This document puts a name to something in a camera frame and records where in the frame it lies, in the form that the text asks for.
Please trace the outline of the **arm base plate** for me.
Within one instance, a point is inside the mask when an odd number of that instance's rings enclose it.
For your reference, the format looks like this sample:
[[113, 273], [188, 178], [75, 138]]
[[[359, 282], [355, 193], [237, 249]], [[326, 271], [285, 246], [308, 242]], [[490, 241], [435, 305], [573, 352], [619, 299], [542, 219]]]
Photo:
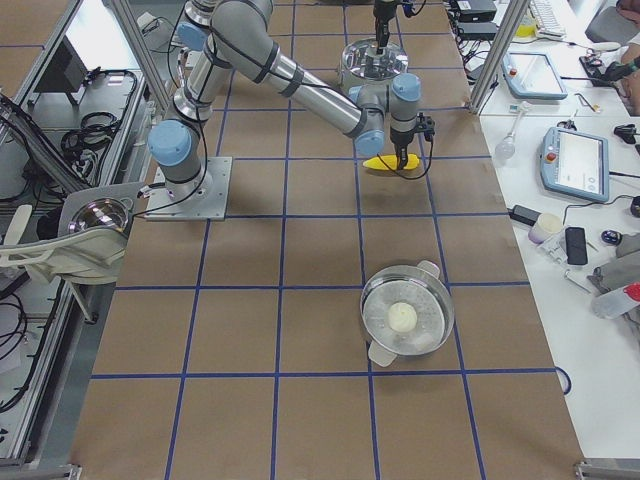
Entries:
[[149, 192], [143, 217], [150, 221], [223, 221], [226, 217], [233, 159], [210, 156], [194, 180], [175, 184], [165, 179], [161, 167], [154, 181], [163, 186]]

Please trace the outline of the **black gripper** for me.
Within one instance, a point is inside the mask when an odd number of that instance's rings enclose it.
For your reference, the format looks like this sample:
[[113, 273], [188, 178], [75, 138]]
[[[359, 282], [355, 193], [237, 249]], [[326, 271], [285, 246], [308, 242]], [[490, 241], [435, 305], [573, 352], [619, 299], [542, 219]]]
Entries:
[[415, 118], [408, 121], [392, 118], [390, 139], [395, 149], [396, 170], [404, 170], [408, 165], [408, 146], [413, 142], [415, 135], [422, 134], [427, 142], [433, 142], [435, 126], [435, 120], [423, 113], [418, 113]]
[[398, 8], [402, 9], [403, 14], [410, 18], [415, 15], [413, 1], [401, 0], [375, 0], [374, 1], [374, 18], [375, 20], [375, 38], [376, 52], [382, 53], [384, 46], [388, 45], [390, 31], [389, 20], [396, 17]]

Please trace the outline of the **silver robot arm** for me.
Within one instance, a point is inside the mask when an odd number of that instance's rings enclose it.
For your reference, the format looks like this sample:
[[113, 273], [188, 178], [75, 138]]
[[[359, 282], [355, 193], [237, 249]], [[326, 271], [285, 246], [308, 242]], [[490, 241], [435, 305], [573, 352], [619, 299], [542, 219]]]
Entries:
[[256, 84], [268, 84], [279, 95], [313, 112], [354, 142], [358, 154], [381, 154], [394, 146], [395, 173], [409, 163], [408, 147], [415, 135], [432, 142], [435, 122], [418, 110], [421, 83], [412, 73], [390, 82], [364, 84], [342, 94], [287, 57], [269, 35], [274, 5], [270, 1], [219, 1], [206, 27], [197, 28], [202, 55], [185, 86], [176, 90], [169, 116], [150, 131], [147, 145], [167, 185], [199, 186], [206, 167], [197, 156], [201, 126], [219, 87], [236, 71]]

